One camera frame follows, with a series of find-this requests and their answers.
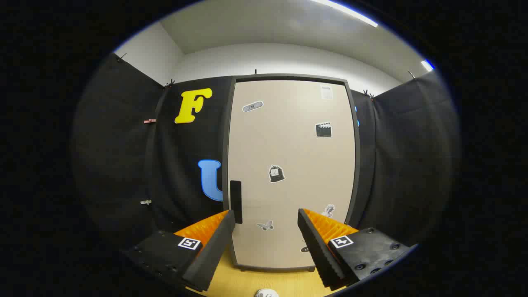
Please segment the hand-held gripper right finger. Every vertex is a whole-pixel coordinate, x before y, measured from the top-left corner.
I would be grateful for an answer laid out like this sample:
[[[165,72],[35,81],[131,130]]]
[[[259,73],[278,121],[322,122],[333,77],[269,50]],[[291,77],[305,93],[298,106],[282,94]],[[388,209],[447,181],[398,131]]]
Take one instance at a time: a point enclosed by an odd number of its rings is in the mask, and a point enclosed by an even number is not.
[[[332,291],[375,279],[417,248],[377,228],[358,230],[306,208],[298,210],[298,227],[323,285]]]

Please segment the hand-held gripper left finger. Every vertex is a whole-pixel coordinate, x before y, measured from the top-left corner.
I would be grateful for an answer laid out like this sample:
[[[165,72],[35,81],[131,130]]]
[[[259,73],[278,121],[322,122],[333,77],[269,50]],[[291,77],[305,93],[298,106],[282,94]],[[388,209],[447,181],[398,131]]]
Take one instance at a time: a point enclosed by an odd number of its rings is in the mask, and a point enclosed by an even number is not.
[[[222,211],[175,233],[159,231],[124,255],[167,285],[207,291],[234,227],[234,211]]]

